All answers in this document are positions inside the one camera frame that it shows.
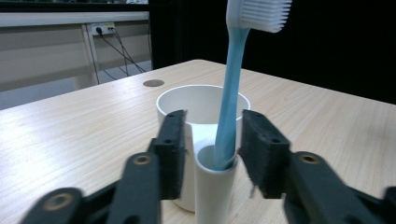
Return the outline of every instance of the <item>brush head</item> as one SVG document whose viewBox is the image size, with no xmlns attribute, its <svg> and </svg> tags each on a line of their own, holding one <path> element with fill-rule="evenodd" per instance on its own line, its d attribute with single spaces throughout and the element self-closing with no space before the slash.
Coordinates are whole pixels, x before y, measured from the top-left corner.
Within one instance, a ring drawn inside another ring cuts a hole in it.
<svg viewBox="0 0 396 224">
<path fill-rule="evenodd" d="M 277 33 L 288 19 L 290 6 L 291 0 L 228 0 L 227 26 Z"/>
</svg>

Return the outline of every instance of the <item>electrical socket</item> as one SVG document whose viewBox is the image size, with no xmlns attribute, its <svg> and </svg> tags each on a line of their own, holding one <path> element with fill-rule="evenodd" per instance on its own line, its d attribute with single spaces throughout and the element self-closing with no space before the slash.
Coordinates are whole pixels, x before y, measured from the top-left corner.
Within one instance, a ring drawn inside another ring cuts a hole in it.
<svg viewBox="0 0 396 224">
<path fill-rule="evenodd" d="M 112 35 L 114 32 L 111 30 L 111 28 L 116 28 L 116 25 L 114 22 L 96 22 L 96 23 L 91 23 L 91 28 L 92 28 L 92 35 L 99 35 L 97 32 L 97 28 L 102 29 L 102 35 Z"/>
</svg>

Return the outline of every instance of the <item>blue brush handle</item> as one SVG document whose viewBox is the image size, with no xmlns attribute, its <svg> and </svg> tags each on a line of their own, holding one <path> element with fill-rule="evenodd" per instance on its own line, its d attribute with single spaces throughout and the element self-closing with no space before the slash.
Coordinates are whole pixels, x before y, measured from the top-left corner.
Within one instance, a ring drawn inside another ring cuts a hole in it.
<svg viewBox="0 0 396 224">
<path fill-rule="evenodd" d="M 219 126 L 215 142 L 215 169 L 225 170 L 233 162 L 236 136 L 236 103 L 239 77 L 249 28 L 228 27 L 229 46 Z"/>
</svg>

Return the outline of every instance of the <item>table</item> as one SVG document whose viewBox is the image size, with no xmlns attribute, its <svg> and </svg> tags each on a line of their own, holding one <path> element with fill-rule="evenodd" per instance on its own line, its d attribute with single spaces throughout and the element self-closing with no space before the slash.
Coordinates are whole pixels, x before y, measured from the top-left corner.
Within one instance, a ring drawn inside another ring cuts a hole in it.
<svg viewBox="0 0 396 224">
<path fill-rule="evenodd" d="M 223 84 L 225 65 L 189 61 L 0 111 L 0 223 L 18 223 L 54 189 L 89 195 L 120 178 L 124 163 L 157 136 L 156 98 L 189 84 Z M 160 87 L 143 83 L 161 79 Z M 382 198 L 396 186 L 396 105 L 248 70 L 240 91 L 292 142 L 319 154 L 349 186 Z M 238 166 L 230 223 L 287 223 L 282 201 L 250 199 Z M 163 223 L 194 223 L 163 201 Z"/>
</svg>

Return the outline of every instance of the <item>white wall trim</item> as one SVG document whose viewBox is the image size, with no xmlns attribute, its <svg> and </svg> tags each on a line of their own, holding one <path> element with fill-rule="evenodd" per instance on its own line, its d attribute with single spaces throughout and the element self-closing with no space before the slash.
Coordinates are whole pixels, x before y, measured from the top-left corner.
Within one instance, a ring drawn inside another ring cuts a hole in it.
<svg viewBox="0 0 396 224">
<path fill-rule="evenodd" d="M 0 13 L 0 27 L 56 25 L 106 21 L 144 21 L 148 12 Z"/>
</svg>

